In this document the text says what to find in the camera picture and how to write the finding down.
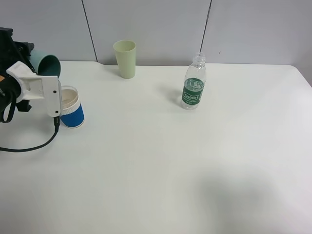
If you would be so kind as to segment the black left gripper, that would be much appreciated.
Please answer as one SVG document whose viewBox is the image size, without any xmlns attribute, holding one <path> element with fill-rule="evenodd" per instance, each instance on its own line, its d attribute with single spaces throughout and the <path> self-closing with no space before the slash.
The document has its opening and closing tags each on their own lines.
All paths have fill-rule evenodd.
<svg viewBox="0 0 312 234">
<path fill-rule="evenodd" d="M 16 108 L 19 112 L 29 112 L 32 108 L 29 100 L 17 101 L 21 94 L 21 87 L 12 76 L 5 73 L 6 70 L 17 61 L 21 61 L 36 73 L 30 62 L 34 44 L 13 41 L 12 35 L 13 29 L 0 28 L 0 121 L 2 123 L 9 123 L 12 120 Z"/>
</svg>

